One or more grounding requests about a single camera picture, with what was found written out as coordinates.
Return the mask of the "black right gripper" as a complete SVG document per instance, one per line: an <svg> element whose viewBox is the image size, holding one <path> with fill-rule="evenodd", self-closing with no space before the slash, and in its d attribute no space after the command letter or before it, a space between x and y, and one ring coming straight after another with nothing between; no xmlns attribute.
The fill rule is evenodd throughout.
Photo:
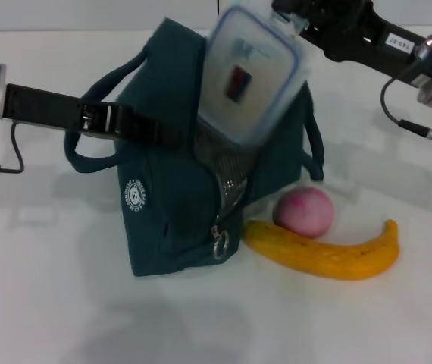
<svg viewBox="0 0 432 364"><path fill-rule="evenodd" d="M282 14L318 17L325 14L325 1L273 0L271 7ZM419 77L432 80L432 47L426 49L423 36L385 21L371 1L331 1L327 14L333 21L308 20L299 36L323 49L335 62L353 61L402 82Z"/></svg>

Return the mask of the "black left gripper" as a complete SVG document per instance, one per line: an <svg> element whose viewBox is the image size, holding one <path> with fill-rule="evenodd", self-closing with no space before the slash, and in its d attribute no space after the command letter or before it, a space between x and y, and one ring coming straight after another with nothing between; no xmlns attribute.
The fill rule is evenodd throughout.
<svg viewBox="0 0 432 364"><path fill-rule="evenodd" d="M5 117L72 133L108 132L119 140L147 146L179 148L179 127L135 112L130 106L85 100L9 83L5 93Z"/></svg>

